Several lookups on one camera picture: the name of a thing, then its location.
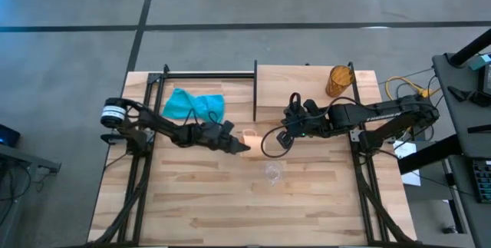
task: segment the gray floor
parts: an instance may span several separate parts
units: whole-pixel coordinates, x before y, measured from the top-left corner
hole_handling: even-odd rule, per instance
[[[147,24],[233,22],[486,21],[489,0],[152,0]],[[0,26],[136,25],[143,0],[0,0]],[[431,66],[486,28],[386,28],[146,32],[137,71],[252,70],[263,64],[346,64],[379,82]],[[87,238],[107,146],[99,139],[104,99],[119,96],[134,32],[0,33],[0,123],[20,148],[63,163],[42,192],[29,192],[16,246],[81,244]],[[427,86],[432,71],[410,76]],[[383,85],[381,91],[387,99]],[[401,94],[409,94],[403,89]],[[453,133],[444,103],[435,140]],[[418,239],[470,246],[444,236],[440,201],[413,200]],[[436,210],[436,215],[428,213]]]

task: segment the teal cloth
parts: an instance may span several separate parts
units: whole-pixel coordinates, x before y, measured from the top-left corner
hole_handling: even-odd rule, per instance
[[[172,119],[183,119],[187,117],[191,109],[194,109],[197,118],[208,122],[220,122],[223,119],[225,101],[221,94],[194,97],[187,91],[176,88],[167,101],[162,115]],[[193,113],[191,113],[189,119],[191,121],[194,120]]]

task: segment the wooden table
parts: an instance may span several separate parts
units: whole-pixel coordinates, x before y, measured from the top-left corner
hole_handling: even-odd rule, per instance
[[[124,98],[143,100],[148,72],[130,72]],[[357,71],[362,103],[381,101],[373,71]],[[264,134],[277,124],[252,122],[252,79],[166,80],[163,106],[174,88],[194,95],[222,94],[224,119],[235,123],[232,134],[253,128]],[[370,127],[380,126],[380,122]],[[270,138],[268,147],[275,139]],[[107,161],[124,153],[110,149]],[[156,138],[140,245],[159,246],[327,246],[365,244],[357,184],[346,135],[329,139],[300,138],[284,157],[282,179],[272,186],[265,177],[271,159],[241,158],[204,147],[174,146]],[[97,239],[124,201],[131,156],[105,171],[89,240]],[[374,157],[382,202],[401,229],[415,239],[397,162]],[[377,221],[371,208],[372,223]],[[130,216],[129,232],[133,229]]]

